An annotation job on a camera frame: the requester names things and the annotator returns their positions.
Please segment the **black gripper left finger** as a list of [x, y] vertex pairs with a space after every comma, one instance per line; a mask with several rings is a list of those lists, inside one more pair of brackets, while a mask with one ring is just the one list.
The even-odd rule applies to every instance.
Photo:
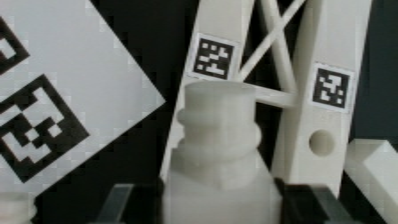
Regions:
[[117, 183], [90, 224], [161, 224], [160, 184]]

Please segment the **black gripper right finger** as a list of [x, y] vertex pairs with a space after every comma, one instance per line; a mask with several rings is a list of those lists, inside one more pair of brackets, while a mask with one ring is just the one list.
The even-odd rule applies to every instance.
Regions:
[[362, 224], [327, 186], [288, 184], [280, 178], [273, 182], [282, 196], [280, 224]]

